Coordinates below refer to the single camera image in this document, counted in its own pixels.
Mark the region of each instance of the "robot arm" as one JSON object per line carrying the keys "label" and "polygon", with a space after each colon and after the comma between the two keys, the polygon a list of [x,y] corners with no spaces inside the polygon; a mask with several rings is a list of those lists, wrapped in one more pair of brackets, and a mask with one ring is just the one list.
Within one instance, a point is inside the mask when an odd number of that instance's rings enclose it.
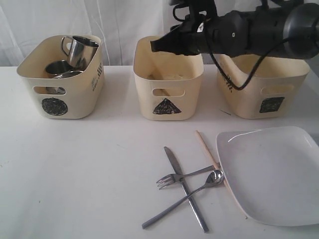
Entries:
{"label": "robot arm", "polygon": [[231,11],[218,16],[214,0],[172,0],[188,7],[181,25],[151,42],[153,52],[197,55],[226,54],[235,57],[256,54],[310,59],[319,53],[319,5],[303,0],[272,0],[280,7],[268,8],[267,0],[255,11]]}

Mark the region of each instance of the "white table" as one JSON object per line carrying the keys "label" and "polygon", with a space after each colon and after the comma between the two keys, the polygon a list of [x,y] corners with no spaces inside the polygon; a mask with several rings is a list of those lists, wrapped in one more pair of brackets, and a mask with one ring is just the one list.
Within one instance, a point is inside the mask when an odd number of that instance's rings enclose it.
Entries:
{"label": "white table", "polygon": [[[319,142],[319,95],[313,90],[319,79],[313,72],[286,117],[245,120],[221,111],[230,112],[216,85],[216,68],[205,66],[194,117],[149,121],[139,112],[132,67],[105,67],[96,108],[79,120],[40,116],[15,71],[0,68],[0,239],[319,238],[318,225],[284,228],[245,219],[225,187],[195,196],[209,234],[188,203],[150,229],[141,228],[184,196],[179,185],[156,187],[173,172],[164,146],[185,173],[211,164],[196,129],[215,157],[215,138],[227,130],[296,125]],[[189,178],[190,188],[206,176]]]}

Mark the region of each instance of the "black wire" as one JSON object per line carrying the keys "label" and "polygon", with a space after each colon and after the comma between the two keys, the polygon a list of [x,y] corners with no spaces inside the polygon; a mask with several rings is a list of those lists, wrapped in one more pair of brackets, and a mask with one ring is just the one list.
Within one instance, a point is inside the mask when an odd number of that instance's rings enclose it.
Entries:
{"label": "black wire", "polygon": [[209,51],[209,55],[211,57],[211,59],[213,60],[214,64],[216,65],[217,69],[219,70],[219,72],[221,73],[221,75],[225,78],[225,80],[227,81],[228,84],[230,84],[234,89],[241,91],[243,90],[251,81],[251,79],[253,78],[254,74],[256,73],[258,67],[260,66],[260,64],[262,63],[262,61],[266,58],[266,56],[272,52],[274,49],[276,49],[278,46],[295,39],[295,37],[287,37],[285,39],[283,39],[281,42],[279,42],[277,45],[273,46],[271,49],[269,49],[265,54],[263,54],[258,61],[256,62],[256,64],[254,65],[253,69],[251,70],[251,72],[249,73],[249,76],[247,77],[247,80],[243,83],[242,86],[236,86],[232,80],[225,74],[225,72],[223,71],[223,69],[220,67],[220,65],[218,64],[216,58],[214,57],[214,54],[210,48],[209,45],[209,38],[208,38],[208,34],[207,34],[207,30],[205,27],[205,23],[204,23],[204,34],[205,34],[205,39],[206,39],[206,44],[208,47],[208,51]]}
{"label": "black wire", "polygon": [[176,5],[174,8],[173,8],[173,17],[175,18],[176,21],[180,21],[180,22],[183,22],[185,20],[183,19],[180,19],[176,16],[176,9],[179,9],[179,8],[182,8],[182,5],[181,4],[178,4]]}

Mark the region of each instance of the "knife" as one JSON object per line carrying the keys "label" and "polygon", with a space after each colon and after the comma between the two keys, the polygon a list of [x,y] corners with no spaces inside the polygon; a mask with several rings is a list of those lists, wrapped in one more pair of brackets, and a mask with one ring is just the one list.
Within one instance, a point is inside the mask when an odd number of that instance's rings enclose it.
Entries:
{"label": "knife", "polygon": [[[165,150],[165,153],[166,153],[175,173],[177,173],[179,175],[183,175],[183,171],[179,165],[177,158],[173,154],[173,152],[167,147],[164,147],[164,150]],[[190,191],[189,191],[189,188],[188,188],[184,178],[181,178],[180,184],[181,184],[181,187],[183,188],[185,194],[188,195]],[[193,199],[193,197],[190,197],[188,199],[188,201],[189,201],[191,208],[193,209],[193,211],[195,213],[195,216],[196,216],[201,228],[204,230],[205,233],[209,232],[209,228],[204,220],[204,217],[203,217],[202,213],[200,212],[198,205],[195,202],[195,200]]]}

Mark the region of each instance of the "white backdrop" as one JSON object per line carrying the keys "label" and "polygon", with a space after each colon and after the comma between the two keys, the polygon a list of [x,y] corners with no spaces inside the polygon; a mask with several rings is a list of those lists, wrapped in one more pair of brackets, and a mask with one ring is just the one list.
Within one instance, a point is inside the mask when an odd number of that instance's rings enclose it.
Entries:
{"label": "white backdrop", "polygon": [[[215,2],[219,15],[260,4]],[[174,24],[168,0],[0,0],[0,66],[17,66],[42,40],[59,34],[96,35],[105,43],[104,65],[131,65],[140,38],[162,35]]]}

